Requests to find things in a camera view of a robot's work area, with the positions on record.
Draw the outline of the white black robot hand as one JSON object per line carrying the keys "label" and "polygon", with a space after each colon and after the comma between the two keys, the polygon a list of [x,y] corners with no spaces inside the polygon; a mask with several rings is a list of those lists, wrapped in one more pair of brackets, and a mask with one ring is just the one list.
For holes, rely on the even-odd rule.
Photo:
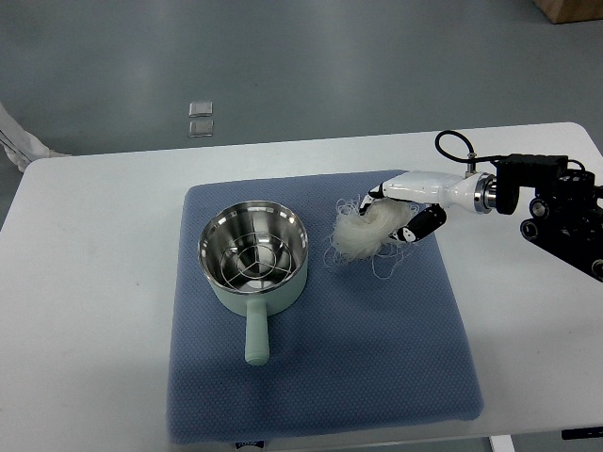
{"label": "white black robot hand", "polygon": [[407,225],[396,228],[389,235],[400,242],[417,242],[446,222],[445,209],[453,205],[471,213],[489,213],[485,187],[490,179],[485,173],[464,178],[442,172],[407,171],[371,189],[363,198],[359,213],[363,215],[373,203],[382,199],[423,204],[424,209]]}

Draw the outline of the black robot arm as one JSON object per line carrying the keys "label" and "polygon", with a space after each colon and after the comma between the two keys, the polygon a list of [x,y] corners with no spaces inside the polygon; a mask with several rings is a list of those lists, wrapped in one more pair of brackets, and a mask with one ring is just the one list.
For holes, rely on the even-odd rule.
{"label": "black robot arm", "polygon": [[590,277],[602,280],[602,187],[595,175],[566,155],[512,153],[487,159],[497,169],[483,203],[502,215],[518,205],[520,189],[531,187],[530,217],[519,231],[538,248]]}

